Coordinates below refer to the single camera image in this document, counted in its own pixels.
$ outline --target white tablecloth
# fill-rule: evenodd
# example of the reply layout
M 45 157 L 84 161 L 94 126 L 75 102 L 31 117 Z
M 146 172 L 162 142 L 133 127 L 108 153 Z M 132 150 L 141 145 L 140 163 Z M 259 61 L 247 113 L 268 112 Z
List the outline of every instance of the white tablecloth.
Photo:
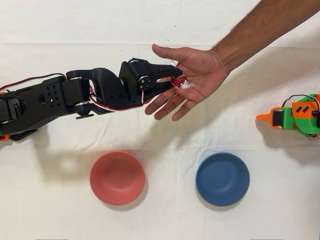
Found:
M 132 57 L 162 64 L 152 43 L 208 49 L 257 2 L 1 0 L 0 85 L 97 67 L 117 75 Z M 70 115 L 22 142 L 0 142 L 0 239 L 318 240 L 320 140 L 255 116 L 320 91 L 319 30 L 320 14 L 178 122 L 156 121 L 143 108 Z M 109 150 L 144 166 L 147 185 L 129 205 L 103 204 L 90 189 L 90 166 Z M 220 151 L 242 158 L 251 177 L 245 197 L 228 207 L 204 203 L 195 189 L 199 163 Z

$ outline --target black wire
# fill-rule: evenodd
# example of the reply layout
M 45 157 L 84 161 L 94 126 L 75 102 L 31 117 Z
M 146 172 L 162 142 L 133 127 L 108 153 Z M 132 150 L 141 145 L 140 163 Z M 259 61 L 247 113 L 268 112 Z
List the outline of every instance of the black wire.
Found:
M 291 97 L 289 97 L 288 99 L 286 99 L 286 100 L 284 101 L 284 103 L 282 104 L 282 108 L 286 105 L 287 101 L 290 100 L 292 97 L 299 97 L 299 96 L 305 96 L 305 97 L 314 99 L 315 102 L 316 102 L 316 105 L 318 106 L 318 112 L 317 112 L 317 113 L 320 114 L 320 105 L 319 105 L 318 99 L 316 99 L 314 96 L 310 96 L 310 95 L 306 95 L 306 94 L 292 95 Z

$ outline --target bowl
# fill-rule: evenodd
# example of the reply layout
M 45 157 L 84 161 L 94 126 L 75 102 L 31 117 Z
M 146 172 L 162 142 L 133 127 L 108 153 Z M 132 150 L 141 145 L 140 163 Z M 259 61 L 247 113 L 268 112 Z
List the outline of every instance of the bowl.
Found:
M 133 155 L 110 151 L 92 165 L 89 182 L 94 195 L 109 205 L 126 205 L 135 200 L 145 186 L 145 171 Z
M 195 177 L 199 195 L 209 204 L 229 206 L 246 194 L 250 174 L 246 164 L 236 155 L 218 152 L 200 164 Z

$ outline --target finger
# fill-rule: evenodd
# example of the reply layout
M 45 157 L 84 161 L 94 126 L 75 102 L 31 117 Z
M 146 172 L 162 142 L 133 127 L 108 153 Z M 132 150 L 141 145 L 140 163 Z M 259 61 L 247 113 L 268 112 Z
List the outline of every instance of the finger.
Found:
M 161 93 L 152 103 L 150 103 L 144 110 L 147 115 L 153 114 L 159 108 L 161 108 L 166 102 L 172 99 L 176 95 L 176 90 L 174 88 L 169 89 Z
M 184 115 L 186 115 L 192 108 L 194 108 L 197 105 L 197 103 L 195 101 L 192 100 L 188 100 L 186 101 L 181 107 L 180 109 L 173 114 L 172 116 L 172 120 L 173 121 L 177 121 L 179 119 L 181 119 Z
M 152 44 L 153 52 L 163 59 L 172 59 L 182 62 L 186 58 L 186 48 L 170 48 Z
M 161 108 L 155 115 L 154 118 L 156 120 L 161 120 L 169 113 L 171 113 L 174 109 L 176 109 L 180 104 L 184 102 L 185 98 L 181 95 L 175 95 L 172 99 L 170 99 L 163 108 Z

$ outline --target human hand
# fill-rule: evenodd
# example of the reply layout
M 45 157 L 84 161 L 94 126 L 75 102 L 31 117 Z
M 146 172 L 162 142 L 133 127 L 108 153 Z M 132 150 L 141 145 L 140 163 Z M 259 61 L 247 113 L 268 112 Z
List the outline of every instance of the human hand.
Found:
M 145 108 L 145 114 L 151 115 L 163 105 L 155 115 L 160 120 L 186 102 L 172 116 L 173 121 L 181 119 L 193 107 L 214 93 L 224 82 L 230 71 L 222 65 L 211 50 L 198 50 L 189 47 L 169 48 L 152 45 L 153 52 L 161 58 L 178 61 L 177 67 L 186 75 L 189 88 L 171 88 L 160 94 Z

